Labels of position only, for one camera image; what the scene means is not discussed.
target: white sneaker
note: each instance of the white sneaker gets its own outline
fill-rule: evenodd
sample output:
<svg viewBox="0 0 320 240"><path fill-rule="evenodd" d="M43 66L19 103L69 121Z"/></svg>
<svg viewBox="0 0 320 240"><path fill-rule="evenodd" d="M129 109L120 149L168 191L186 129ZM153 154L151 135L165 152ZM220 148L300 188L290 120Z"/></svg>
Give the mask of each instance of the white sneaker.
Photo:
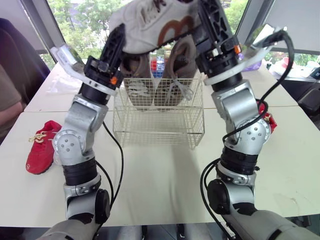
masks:
<svg viewBox="0 0 320 240"><path fill-rule="evenodd" d="M200 25L198 1L134 0L110 17L110 31L125 24L129 54L151 52Z"/></svg>

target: logo on shoe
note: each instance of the logo on shoe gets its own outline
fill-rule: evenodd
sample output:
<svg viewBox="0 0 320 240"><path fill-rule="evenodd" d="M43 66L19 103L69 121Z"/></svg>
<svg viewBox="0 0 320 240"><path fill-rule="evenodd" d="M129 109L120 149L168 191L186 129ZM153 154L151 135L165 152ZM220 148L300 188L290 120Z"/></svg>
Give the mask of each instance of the logo on shoe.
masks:
<svg viewBox="0 0 320 240"><path fill-rule="evenodd" d="M173 38L176 38L179 35L184 33L184 32L182 32L182 30L185 26L188 27L187 32L189 32L190 30L192 30L194 28L194 25L195 25L194 19L191 16L185 16L181 21L171 20L171 21L167 22L159 34L158 46L161 46L164 43L165 36L170 29L174 30L174 37Z"/></svg>

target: white wall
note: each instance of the white wall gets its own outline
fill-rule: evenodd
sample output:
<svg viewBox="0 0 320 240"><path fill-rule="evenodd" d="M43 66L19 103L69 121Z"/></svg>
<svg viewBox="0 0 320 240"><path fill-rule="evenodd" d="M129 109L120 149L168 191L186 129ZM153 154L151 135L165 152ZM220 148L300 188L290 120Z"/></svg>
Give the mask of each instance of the white wall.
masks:
<svg viewBox="0 0 320 240"><path fill-rule="evenodd" d="M320 52L320 0L275 0L265 22L274 27L287 26L295 49Z"/></svg>
<svg viewBox="0 0 320 240"><path fill-rule="evenodd" d="M29 41L35 50L44 50L36 31L29 21L19 0L0 0L0 18L8 19Z"/></svg>

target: wire basket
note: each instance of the wire basket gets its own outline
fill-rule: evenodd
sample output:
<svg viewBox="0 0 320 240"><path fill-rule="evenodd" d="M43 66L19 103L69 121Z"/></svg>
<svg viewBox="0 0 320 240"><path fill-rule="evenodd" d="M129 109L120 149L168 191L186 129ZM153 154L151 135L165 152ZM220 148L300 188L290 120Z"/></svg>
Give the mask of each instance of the wire basket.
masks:
<svg viewBox="0 0 320 240"><path fill-rule="evenodd" d="M187 100L172 79L125 78L114 100L113 132L128 145L189 145L194 149L204 133L203 87L199 77L178 79L192 91ZM143 96L129 84L143 82Z"/></svg>

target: robotic arm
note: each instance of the robotic arm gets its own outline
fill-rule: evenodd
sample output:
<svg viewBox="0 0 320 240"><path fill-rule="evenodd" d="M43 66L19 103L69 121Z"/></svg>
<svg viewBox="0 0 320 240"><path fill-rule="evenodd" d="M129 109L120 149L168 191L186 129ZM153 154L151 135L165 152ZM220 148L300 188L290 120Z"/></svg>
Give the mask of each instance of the robotic arm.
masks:
<svg viewBox="0 0 320 240"><path fill-rule="evenodd" d="M101 177L92 147L95 132L108 111L106 104L123 80L118 67L124 44L124 25L121 25L109 36L100 59L90 56L86 65L66 45L51 50L65 71L83 84L53 140L65 177L67 220L50 228L40 240L91 240L110 216L115 199L99 188Z"/></svg>
<svg viewBox="0 0 320 240"><path fill-rule="evenodd" d="M192 33L198 52L196 63L208 76L205 84L214 90L212 99L225 120L227 132L221 157L209 164L201 175L201 194L206 208L218 224L211 209L222 215L237 239L320 240L305 228L276 213L257 210L254 205L257 158L271 129L262 118L263 113L259 115L250 83L240 72L260 61L272 43L282 40L282 31L270 26L261 28L248 45L244 61L239 63L237 55L241 49L220 1L198 0L198 13L202 25ZM110 199L106 190L99 189L101 177L92 146L95 132L108 111L106 104L123 80L118 68L125 45L124 27L122 24L110 34L100 59L90 56L86 65L66 45L51 50L65 71L82 80L83 85L53 141L65 176L67 220L53 226L40 240L91 240L110 215L114 197ZM214 167L217 178L208 186L205 183L209 207L203 180Z"/></svg>
<svg viewBox="0 0 320 240"><path fill-rule="evenodd" d="M257 210L254 205L257 158L270 137L271 128L262 118L264 113L259 115L258 112L267 95L259 100L257 106L250 83L242 79L240 72L261 60L272 43L287 40L286 32L268 25L258 29L245 54L250 59L245 58L238 64L240 47L231 33L220 1L200 0L198 12L202 29L193 35L198 51L197 65L208 76L205 84L214 90L211 96L226 123L227 132L223 137L221 157L209 164L201 175L200 188L208 211L213 217L211 209L222 215L236 239L319 240L320 237L307 229L274 212ZM291 40L288 43L293 50ZM217 178L207 186L207 175L215 166ZM203 180L211 209L203 196Z"/></svg>

